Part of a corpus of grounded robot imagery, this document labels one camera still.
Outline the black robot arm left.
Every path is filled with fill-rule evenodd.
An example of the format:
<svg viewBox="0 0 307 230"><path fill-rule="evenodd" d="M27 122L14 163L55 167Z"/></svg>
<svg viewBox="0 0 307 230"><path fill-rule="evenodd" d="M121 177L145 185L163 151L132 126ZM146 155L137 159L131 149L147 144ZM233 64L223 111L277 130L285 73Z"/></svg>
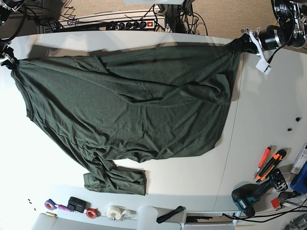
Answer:
<svg viewBox="0 0 307 230"><path fill-rule="evenodd" d="M303 48L307 43L307 2L305 0L272 0L272 10L277 25L266 29L242 31L240 38L234 39L227 46L237 53L260 55L273 51L266 61L271 63L275 54L286 46Z"/></svg>

